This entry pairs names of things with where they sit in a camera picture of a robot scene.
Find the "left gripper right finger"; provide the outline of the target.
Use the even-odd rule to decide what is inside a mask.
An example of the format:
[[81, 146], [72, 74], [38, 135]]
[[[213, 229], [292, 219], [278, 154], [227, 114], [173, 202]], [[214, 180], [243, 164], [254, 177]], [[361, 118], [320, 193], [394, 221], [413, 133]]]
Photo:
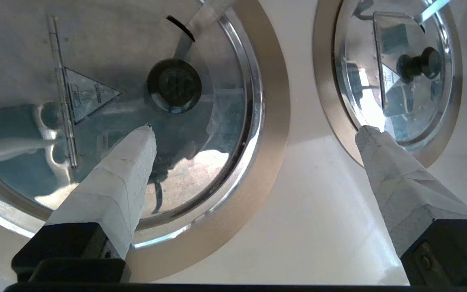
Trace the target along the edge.
[[413, 286], [467, 286], [467, 205], [387, 132], [363, 126], [356, 146]]

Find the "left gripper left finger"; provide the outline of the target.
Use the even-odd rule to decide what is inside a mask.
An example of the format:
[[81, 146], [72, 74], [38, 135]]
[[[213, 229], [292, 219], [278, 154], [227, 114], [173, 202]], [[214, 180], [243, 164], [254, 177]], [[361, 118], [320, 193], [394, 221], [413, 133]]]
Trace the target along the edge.
[[150, 124], [114, 146], [13, 257], [18, 282], [121, 281], [156, 155]]

